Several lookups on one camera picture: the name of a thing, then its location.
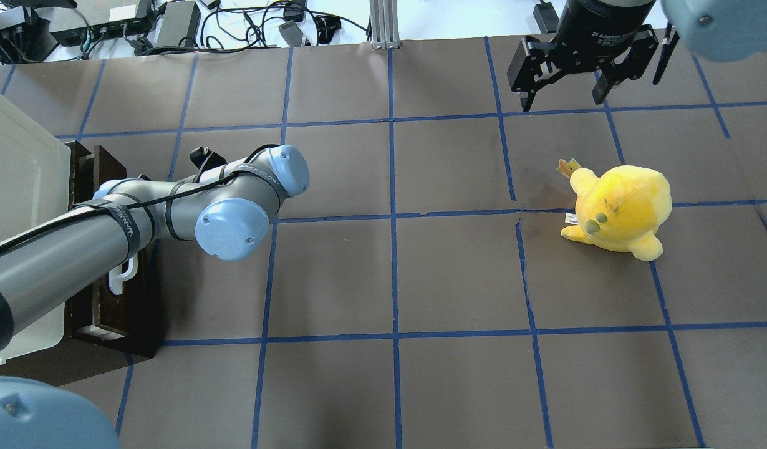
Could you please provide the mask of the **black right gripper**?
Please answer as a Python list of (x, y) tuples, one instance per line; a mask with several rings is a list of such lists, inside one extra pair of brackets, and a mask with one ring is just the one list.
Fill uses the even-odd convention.
[(596, 73), (592, 99), (605, 103), (624, 80), (640, 79), (659, 47), (646, 23), (654, 1), (567, 1), (554, 37), (521, 38), (507, 69), (509, 88), (521, 111), (532, 110), (546, 85), (572, 74)]

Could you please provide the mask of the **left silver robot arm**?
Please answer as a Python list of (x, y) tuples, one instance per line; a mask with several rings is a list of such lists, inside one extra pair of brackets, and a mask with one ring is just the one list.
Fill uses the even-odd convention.
[[(269, 236), (289, 198), (310, 185), (304, 155), (267, 144), (227, 162), (195, 150), (199, 171), (181, 181), (107, 181), (92, 199), (0, 243), (0, 350), (30, 324), (159, 239), (194, 241), (240, 261)], [(0, 448), (119, 448), (115, 425), (90, 400), (0, 376)]]

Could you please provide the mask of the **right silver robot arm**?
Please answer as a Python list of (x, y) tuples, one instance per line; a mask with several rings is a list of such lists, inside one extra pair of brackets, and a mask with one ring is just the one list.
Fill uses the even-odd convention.
[(658, 84), (679, 42), (699, 57), (734, 62), (767, 52), (767, 1), (663, 1), (663, 37), (646, 23), (654, 1), (568, 1), (549, 42), (521, 39), (507, 69), (521, 110), (531, 110), (538, 91), (572, 74), (598, 73), (596, 104), (612, 88), (640, 79), (655, 53)]

